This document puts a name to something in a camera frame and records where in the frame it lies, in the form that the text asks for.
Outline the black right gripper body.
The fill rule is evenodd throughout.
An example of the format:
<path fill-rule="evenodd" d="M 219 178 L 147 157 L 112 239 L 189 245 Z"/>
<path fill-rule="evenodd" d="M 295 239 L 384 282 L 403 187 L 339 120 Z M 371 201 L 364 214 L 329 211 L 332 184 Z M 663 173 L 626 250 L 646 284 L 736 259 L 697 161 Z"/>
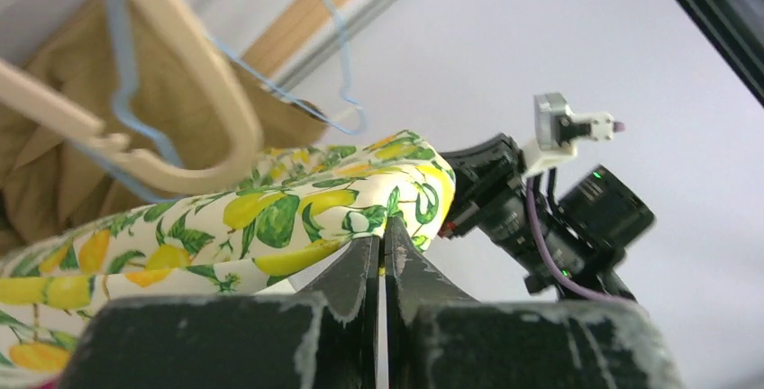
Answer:
<path fill-rule="evenodd" d="M 520 177 L 524 162 L 511 137 L 499 133 L 476 146 L 440 155 L 455 174 L 455 192 L 440 237 L 466 235 L 516 194 L 511 182 Z"/>

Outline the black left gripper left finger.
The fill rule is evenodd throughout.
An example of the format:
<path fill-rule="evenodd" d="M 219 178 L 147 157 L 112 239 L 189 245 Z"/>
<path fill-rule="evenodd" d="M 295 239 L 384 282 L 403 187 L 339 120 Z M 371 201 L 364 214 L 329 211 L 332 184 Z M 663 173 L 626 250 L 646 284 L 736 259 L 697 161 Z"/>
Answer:
<path fill-rule="evenodd" d="M 372 388 L 379 239 L 354 240 L 294 294 L 111 301 L 63 388 Z"/>

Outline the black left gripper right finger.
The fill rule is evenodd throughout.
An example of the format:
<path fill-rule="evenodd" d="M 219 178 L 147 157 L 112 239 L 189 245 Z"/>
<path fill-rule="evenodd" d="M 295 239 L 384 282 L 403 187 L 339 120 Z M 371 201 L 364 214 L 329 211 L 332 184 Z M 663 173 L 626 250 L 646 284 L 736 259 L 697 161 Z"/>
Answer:
<path fill-rule="evenodd" d="M 680 388 L 662 335 L 635 305 L 482 303 L 394 217 L 384 236 L 393 388 Z"/>

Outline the yellow patterned cloth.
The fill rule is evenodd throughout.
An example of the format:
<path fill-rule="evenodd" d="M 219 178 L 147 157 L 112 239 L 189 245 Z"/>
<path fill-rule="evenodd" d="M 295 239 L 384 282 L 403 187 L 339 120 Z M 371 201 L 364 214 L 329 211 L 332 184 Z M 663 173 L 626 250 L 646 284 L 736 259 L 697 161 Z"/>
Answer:
<path fill-rule="evenodd" d="M 233 188 L 149 204 L 1 260 L 1 385 L 59 373 L 110 300 L 255 294 L 400 218 L 419 250 L 439 232 L 456 175 L 424 138 L 270 149 Z"/>

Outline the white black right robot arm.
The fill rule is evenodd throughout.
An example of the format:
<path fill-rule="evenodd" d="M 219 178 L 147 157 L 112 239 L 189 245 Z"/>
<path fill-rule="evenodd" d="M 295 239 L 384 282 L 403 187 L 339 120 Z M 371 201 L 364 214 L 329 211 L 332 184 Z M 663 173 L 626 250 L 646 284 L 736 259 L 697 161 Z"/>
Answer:
<path fill-rule="evenodd" d="M 610 170 L 595 167 L 557 198 L 557 170 L 524 178 L 523 153 L 504 134 L 442 157 L 456 185 L 441 237 L 480 230 L 526 270 L 529 294 L 634 300 L 615 268 L 656 218 Z"/>

